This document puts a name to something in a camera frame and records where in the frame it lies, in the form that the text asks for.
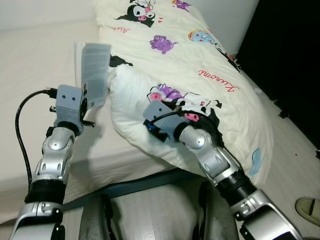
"ribbed black joint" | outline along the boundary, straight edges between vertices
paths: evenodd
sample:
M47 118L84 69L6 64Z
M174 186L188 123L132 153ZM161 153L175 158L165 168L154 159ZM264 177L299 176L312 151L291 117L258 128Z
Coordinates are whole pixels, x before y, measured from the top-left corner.
M79 128L77 127L77 125L75 125L75 124L72 123L72 122L69 122L69 121L61 121L61 122L58 123L57 127L70 129L71 131L74 132L74 134L75 134L76 136L79 135Z
M230 206L240 202L257 190L242 170L222 180L216 187Z
M182 133L182 131L188 126L188 124L186 122L182 122L180 123L173 132L173 137L176 141L179 141L180 135Z
M66 185L59 180L38 180L31 184L30 191L24 202L51 202L63 204L66 192Z

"slipper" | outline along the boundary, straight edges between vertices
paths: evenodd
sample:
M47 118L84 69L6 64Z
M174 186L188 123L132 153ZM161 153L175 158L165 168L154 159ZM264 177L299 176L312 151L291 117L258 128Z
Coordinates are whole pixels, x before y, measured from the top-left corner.
M320 227L320 199L301 197L295 202L295 210L304 219Z

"white bed sheet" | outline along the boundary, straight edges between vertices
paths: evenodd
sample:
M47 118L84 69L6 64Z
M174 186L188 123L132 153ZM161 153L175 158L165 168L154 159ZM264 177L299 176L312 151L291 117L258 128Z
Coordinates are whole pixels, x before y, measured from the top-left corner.
M74 42L97 42L95 21L77 21L0 32L0 223L15 218L24 204L28 181L15 133L15 115L29 94L60 84L75 85ZM32 173L41 158L41 146L55 114L49 96L36 96L24 107L20 131ZM151 157L122 138L112 125L110 99L91 111L96 121L76 140L65 202L111 183L129 181L172 166Z

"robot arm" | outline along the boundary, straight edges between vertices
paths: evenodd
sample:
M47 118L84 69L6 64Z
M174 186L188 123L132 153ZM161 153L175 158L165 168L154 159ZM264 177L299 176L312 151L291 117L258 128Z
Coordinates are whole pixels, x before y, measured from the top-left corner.
M237 160L218 146L208 132L193 128L183 116L154 121L171 112L162 102L152 101L143 114L144 124L151 133L162 136L160 139L180 141L194 153L201 170L226 199L235 218L244 221L240 232L246 240L303 240L268 196L250 182Z
M30 190L15 222L10 240L64 240L63 201L68 183L70 159L76 136L81 135L87 101L77 87L60 85L54 127L50 127L42 145L43 156L37 164Z

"blue sticker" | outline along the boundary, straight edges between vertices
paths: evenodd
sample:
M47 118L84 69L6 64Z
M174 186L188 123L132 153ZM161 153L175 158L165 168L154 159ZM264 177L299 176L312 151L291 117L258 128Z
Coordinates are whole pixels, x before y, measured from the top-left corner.
M249 172L250 177L253 177L257 172L259 172L261 162L261 149L257 148L252 154L252 168Z

